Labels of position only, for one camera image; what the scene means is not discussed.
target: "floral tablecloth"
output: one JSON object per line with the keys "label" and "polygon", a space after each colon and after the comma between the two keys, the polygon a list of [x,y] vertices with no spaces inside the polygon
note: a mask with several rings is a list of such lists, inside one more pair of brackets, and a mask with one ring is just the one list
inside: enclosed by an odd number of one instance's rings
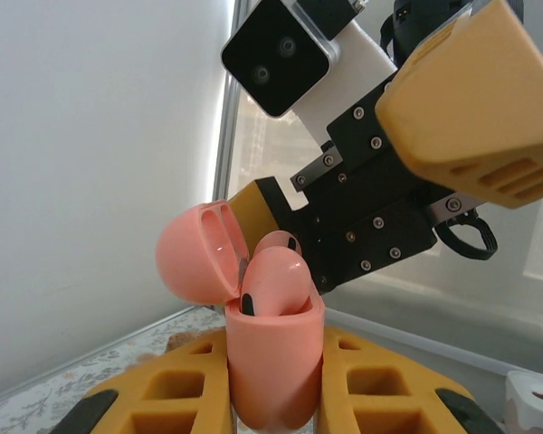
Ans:
{"label": "floral tablecloth", "polygon": [[[223,325],[223,316],[201,307],[141,332],[0,402],[0,434],[48,434],[90,388],[122,373],[148,354],[164,353],[172,334]],[[249,432],[239,422],[238,433]],[[300,431],[311,432],[311,426]]]}

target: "camera lens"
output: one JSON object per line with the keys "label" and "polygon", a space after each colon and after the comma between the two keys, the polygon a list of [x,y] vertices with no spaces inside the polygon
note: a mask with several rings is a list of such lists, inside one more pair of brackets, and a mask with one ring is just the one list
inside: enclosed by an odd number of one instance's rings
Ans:
{"label": "camera lens", "polygon": [[255,84],[263,85],[270,80],[270,72],[265,66],[256,66],[253,69],[253,81]]}
{"label": "camera lens", "polygon": [[289,58],[296,53],[296,42],[290,37],[285,37],[280,41],[280,56]]}

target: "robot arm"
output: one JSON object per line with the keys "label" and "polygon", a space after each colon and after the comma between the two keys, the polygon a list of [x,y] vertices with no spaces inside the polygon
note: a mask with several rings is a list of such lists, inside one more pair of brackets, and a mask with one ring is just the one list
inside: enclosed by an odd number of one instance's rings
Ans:
{"label": "robot arm", "polygon": [[222,53],[268,115],[293,110],[322,150],[291,178],[305,207],[292,210],[274,178],[230,201],[251,249],[276,229],[299,239],[320,293],[437,237],[489,259],[497,241],[476,207],[543,198],[543,58],[522,2],[396,0],[381,41],[394,61],[354,22],[363,7],[261,0]]}

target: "pink earbud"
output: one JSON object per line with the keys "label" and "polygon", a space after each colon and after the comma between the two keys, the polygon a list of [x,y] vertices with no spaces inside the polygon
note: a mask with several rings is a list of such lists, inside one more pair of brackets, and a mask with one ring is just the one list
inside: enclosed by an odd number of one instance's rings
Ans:
{"label": "pink earbud", "polygon": [[296,251],[301,256],[301,246],[298,243],[298,240],[286,231],[273,231],[268,233],[260,240],[260,242],[258,242],[257,246],[255,246],[253,256],[272,246],[287,247],[288,249]]}
{"label": "pink earbud", "polygon": [[306,261],[294,250],[272,246],[253,256],[242,285],[242,313],[251,316],[297,314],[310,297]]}

